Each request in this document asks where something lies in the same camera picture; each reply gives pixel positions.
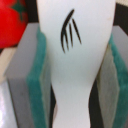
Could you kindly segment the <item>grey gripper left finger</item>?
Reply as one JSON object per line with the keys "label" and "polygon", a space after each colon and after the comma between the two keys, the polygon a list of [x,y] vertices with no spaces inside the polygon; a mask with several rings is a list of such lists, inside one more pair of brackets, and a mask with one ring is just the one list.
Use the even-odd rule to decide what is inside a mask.
{"label": "grey gripper left finger", "polygon": [[18,128],[49,128],[50,68],[38,23],[27,25],[6,76]]}

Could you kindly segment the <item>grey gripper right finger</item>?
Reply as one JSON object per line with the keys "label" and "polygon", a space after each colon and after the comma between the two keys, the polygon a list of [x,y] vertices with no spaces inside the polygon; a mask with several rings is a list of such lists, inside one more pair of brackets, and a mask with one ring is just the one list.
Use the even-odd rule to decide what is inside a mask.
{"label": "grey gripper right finger", "polygon": [[128,35],[114,26],[98,74],[104,128],[128,128]]}

